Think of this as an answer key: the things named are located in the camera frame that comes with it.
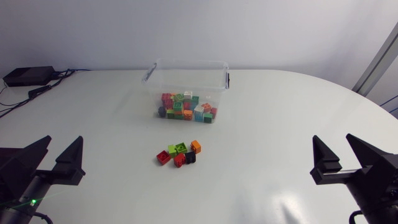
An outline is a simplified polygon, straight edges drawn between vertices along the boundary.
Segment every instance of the white wall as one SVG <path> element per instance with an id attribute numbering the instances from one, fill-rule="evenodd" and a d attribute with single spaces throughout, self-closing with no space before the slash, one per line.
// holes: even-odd
<path id="1" fill-rule="evenodd" d="M 0 77 L 15 67 L 147 68 L 174 57 L 351 88 L 397 21 L 396 0 L 2 0 Z"/>

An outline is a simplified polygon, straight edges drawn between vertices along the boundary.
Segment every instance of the toy block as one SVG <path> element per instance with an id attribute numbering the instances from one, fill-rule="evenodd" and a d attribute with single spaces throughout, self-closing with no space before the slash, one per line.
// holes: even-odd
<path id="1" fill-rule="evenodd" d="M 165 150 L 159 153 L 156 156 L 156 158 L 162 165 L 166 164 L 166 162 L 168 162 L 171 159 L 170 155 Z"/>
<path id="2" fill-rule="evenodd" d="M 164 108 L 164 106 L 159 107 L 159 109 L 157 110 L 157 113 L 159 114 L 159 116 L 161 118 L 166 117 L 166 109 Z"/>
<path id="3" fill-rule="evenodd" d="M 195 113 L 203 113 L 205 109 L 202 106 L 196 106 L 195 109 L 193 110 Z"/>
<path id="4" fill-rule="evenodd" d="M 200 146 L 199 142 L 196 140 L 192 141 L 191 149 L 192 149 L 192 151 L 195 152 L 195 154 L 198 154 L 199 152 L 201 152 L 201 146 Z"/>
<path id="5" fill-rule="evenodd" d="M 182 166 L 182 164 L 185 163 L 185 155 L 184 154 L 178 154 L 174 157 L 174 165 L 177 168 L 180 168 Z"/>
<path id="6" fill-rule="evenodd" d="M 211 120 L 213 119 L 213 115 L 212 114 L 210 114 L 210 113 L 205 113 L 204 115 L 203 115 L 203 121 L 205 122 L 205 123 L 211 123 Z"/>
<path id="7" fill-rule="evenodd" d="M 174 102 L 173 110 L 174 111 L 182 111 L 182 102 Z"/>
<path id="8" fill-rule="evenodd" d="M 196 161 L 197 161 L 197 155 L 195 154 L 195 152 L 185 153 L 185 163 L 186 164 L 194 163 Z"/>
<path id="9" fill-rule="evenodd" d="M 167 118 L 169 119 L 174 118 L 174 110 L 167 110 Z"/>
<path id="10" fill-rule="evenodd" d="M 177 150 L 175 149 L 175 146 L 169 145 L 169 146 L 167 146 L 167 148 L 169 149 L 170 157 L 174 158 L 177 155 Z"/>
<path id="11" fill-rule="evenodd" d="M 176 94 L 174 96 L 174 101 L 175 102 L 182 102 L 183 100 L 184 100 L 184 95 L 182 95 L 182 94 Z"/>
<path id="12" fill-rule="evenodd" d="M 191 109 L 191 103 L 189 103 L 189 102 L 185 102 L 185 103 L 183 104 L 183 106 L 184 106 L 184 109 L 185 109 L 185 110 L 190 110 L 190 109 Z"/>
<path id="13" fill-rule="evenodd" d="M 205 104 L 202 104 L 201 106 L 205 109 L 205 113 L 211 111 L 211 105 L 210 104 L 205 103 Z"/>
<path id="14" fill-rule="evenodd" d="M 166 100 L 170 99 L 170 93 L 163 93 L 162 94 L 162 102 L 165 103 Z"/>
<path id="15" fill-rule="evenodd" d="M 212 108 L 210 113 L 213 115 L 213 119 L 215 119 L 217 114 L 217 108 Z"/>
<path id="16" fill-rule="evenodd" d="M 184 111 L 184 119 L 186 119 L 186 120 L 192 120 L 192 111 L 190 111 L 190 110 L 185 110 Z"/>
<path id="17" fill-rule="evenodd" d="M 200 105 L 195 107 L 195 109 L 193 110 L 195 121 L 203 121 L 203 112 L 204 112 L 204 110 L 205 109 L 203 107 L 201 107 Z"/>
<path id="18" fill-rule="evenodd" d="M 192 91 L 185 91 L 184 92 L 184 99 L 192 99 Z"/>
<path id="19" fill-rule="evenodd" d="M 170 99 L 164 100 L 163 106 L 166 107 L 166 108 L 173 107 L 173 100 L 170 100 Z"/>
<path id="20" fill-rule="evenodd" d="M 180 154 L 180 153 L 187 153 L 187 152 L 188 152 L 188 149 L 187 149 L 187 147 L 185 146 L 184 142 L 175 145 L 175 148 L 177 149 L 177 153 L 179 153 L 179 154 Z"/>
<path id="21" fill-rule="evenodd" d="M 175 114 L 174 119 L 184 119 L 184 115 L 182 114 Z"/>
<path id="22" fill-rule="evenodd" d="M 193 96 L 191 99 L 192 103 L 196 103 L 197 105 L 199 104 L 199 96 Z"/>
<path id="23" fill-rule="evenodd" d="M 194 110 L 195 109 L 195 107 L 197 107 L 198 106 L 198 104 L 197 103 L 190 103 L 190 108 L 189 108 L 189 110 Z"/>

